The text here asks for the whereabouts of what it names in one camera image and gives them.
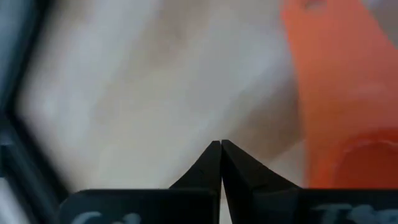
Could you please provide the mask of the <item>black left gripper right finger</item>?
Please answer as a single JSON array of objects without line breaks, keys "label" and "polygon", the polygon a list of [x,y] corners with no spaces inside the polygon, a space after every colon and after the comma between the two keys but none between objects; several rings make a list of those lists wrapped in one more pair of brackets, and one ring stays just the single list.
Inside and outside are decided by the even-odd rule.
[{"label": "black left gripper right finger", "polygon": [[303,189],[231,141],[221,147],[233,224],[398,224],[398,190]]}]

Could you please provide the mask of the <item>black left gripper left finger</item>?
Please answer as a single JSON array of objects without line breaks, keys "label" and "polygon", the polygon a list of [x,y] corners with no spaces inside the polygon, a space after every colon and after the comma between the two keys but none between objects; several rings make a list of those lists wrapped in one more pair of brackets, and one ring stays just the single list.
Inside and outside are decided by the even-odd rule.
[{"label": "black left gripper left finger", "polygon": [[167,189],[91,189],[69,196],[58,224],[219,224],[219,141]]}]

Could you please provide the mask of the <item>orange measuring cup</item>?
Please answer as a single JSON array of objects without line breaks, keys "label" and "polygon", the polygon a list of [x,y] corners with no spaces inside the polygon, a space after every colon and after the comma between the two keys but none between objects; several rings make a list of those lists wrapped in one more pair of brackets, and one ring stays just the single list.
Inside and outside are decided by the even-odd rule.
[{"label": "orange measuring cup", "polygon": [[361,0],[286,0],[306,182],[398,189],[398,49]]}]

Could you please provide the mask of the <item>black aluminium table frame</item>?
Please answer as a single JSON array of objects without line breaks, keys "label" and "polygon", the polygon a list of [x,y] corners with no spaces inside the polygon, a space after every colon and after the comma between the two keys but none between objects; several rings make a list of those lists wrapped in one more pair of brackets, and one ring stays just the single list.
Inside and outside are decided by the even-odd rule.
[{"label": "black aluminium table frame", "polygon": [[69,191],[17,115],[22,81],[52,0],[0,0],[0,177],[31,224],[60,224]]}]

